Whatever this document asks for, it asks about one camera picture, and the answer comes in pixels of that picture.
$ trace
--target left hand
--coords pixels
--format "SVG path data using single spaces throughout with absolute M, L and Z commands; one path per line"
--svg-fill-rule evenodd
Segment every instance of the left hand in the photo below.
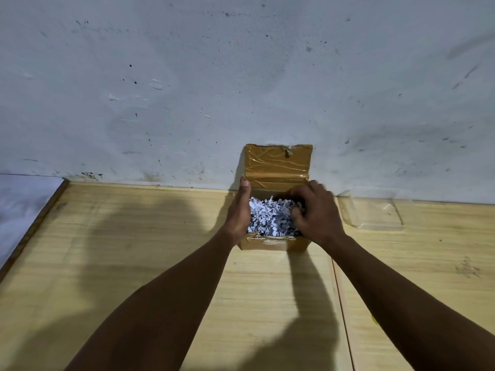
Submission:
M 246 234 L 248 226 L 251 223 L 251 207 L 249 206 L 250 195 L 251 185 L 248 180 L 241 177 L 239 190 L 236 197 L 232 200 L 229 210 L 227 211 L 225 224 L 222 226 L 223 230 L 226 230 L 233 236 L 236 244 L 241 240 L 244 234 Z

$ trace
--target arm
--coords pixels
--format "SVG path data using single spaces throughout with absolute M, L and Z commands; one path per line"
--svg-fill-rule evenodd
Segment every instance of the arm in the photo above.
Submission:
M 229 253 L 249 226 L 250 193 L 249 182 L 241 178 L 227 220 L 217 234 L 127 298 L 65 370 L 178 370 Z
M 415 370 L 495 369 L 495 336 L 364 250 L 343 230 L 333 194 L 311 181 L 292 190 L 306 213 L 298 229 L 319 244 L 352 282 L 373 317 Z

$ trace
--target hand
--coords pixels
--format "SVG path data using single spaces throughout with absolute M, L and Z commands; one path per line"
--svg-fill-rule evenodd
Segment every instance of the hand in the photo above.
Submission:
M 334 195 L 322 184 L 310 181 L 291 189 L 289 196 L 302 197 L 306 203 L 304 215 L 298 206 L 291 210 L 295 226 L 306 238 L 323 247 L 345 236 Z
M 227 211 L 225 224 L 222 226 L 223 230 L 226 230 L 233 236 L 235 244 L 237 244 L 244 234 L 246 234 L 248 226 L 251 223 L 251 207 L 249 206 L 250 195 L 251 185 L 248 180 L 241 177 L 239 191 L 234 200 L 232 200 L 229 210 Z

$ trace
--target forearm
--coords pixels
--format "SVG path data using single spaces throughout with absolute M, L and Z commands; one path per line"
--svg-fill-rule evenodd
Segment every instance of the forearm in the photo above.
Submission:
M 222 229 L 138 289 L 102 323 L 66 370 L 179 369 L 234 245 L 234 237 Z
M 495 336 L 442 304 L 350 237 L 323 245 L 415 369 L 495 369 Z

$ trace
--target white wall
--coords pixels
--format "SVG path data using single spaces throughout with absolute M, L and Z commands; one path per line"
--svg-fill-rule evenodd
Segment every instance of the white wall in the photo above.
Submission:
M 0 173 L 228 188 L 245 143 L 312 143 L 310 175 L 337 193 L 495 203 L 494 16 L 495 0 L 2 0 Z

